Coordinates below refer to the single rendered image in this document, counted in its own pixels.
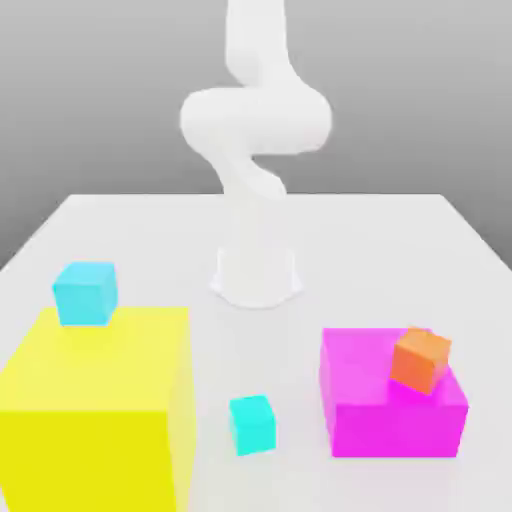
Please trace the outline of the small turquoise cube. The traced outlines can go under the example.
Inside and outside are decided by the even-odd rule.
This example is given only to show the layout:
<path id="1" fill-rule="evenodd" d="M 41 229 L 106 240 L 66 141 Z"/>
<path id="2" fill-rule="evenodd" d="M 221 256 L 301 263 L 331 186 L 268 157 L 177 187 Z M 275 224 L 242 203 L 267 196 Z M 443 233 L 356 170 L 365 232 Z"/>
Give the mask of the small turquoise cube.
<path id="1" fill-rule="evenodd" d="M 266 395 L 252 395 L 229 402 L 230 428 L 238 456 L 276 448 L 276 418 Z"/>

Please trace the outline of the small light blue cube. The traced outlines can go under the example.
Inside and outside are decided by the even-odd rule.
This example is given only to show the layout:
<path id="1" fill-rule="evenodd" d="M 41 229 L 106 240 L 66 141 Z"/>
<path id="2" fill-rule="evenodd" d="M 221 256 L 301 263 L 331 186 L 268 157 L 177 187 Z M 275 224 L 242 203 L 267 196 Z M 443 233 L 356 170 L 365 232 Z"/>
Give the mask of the small light blue cube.
<path id="1" fill-rule="evenodd" d="M 118 305 L 115 266 L 72 262 L 56 278 L 53 293 L 62 326 L 107 326 Z"/>

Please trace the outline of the small orange cube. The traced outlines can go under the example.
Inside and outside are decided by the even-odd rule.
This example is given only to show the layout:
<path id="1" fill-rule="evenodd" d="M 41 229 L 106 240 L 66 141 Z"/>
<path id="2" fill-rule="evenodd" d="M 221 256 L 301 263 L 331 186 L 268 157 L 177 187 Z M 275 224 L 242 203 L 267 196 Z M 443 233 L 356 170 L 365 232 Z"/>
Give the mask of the small orange cube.
<path id="1" fill-rule="evenodd" d="M 446 373 L 452 341 L 428 329 L 411 327 L 396 341 L 390 379 L 431 395 Z"/>

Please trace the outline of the large magenta box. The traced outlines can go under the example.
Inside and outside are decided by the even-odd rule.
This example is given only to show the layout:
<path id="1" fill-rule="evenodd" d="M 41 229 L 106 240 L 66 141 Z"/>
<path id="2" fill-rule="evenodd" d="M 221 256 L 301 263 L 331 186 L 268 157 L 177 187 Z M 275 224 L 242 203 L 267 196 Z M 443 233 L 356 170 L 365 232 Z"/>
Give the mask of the large magenta box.
<path id="1" fill-rule="evenodd" d="M 404 328 L 325 328 L 319 383 L 334 457 L 451 458 L 468 400 L 448 369 L 432 394 L 390 378 Z"/>

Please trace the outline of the large yellow box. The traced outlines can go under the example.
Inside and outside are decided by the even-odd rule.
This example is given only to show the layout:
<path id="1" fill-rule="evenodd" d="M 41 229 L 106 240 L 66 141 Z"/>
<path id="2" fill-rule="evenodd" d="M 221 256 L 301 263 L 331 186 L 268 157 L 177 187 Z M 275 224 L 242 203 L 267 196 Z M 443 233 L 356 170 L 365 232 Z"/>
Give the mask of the large yellow box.
<path id="1" fill-rule="evenodd" d="M 196 447 L 188 311 L 101 327 L 42 310 L 0 371 L 9 512 L 187 512 Z"/>

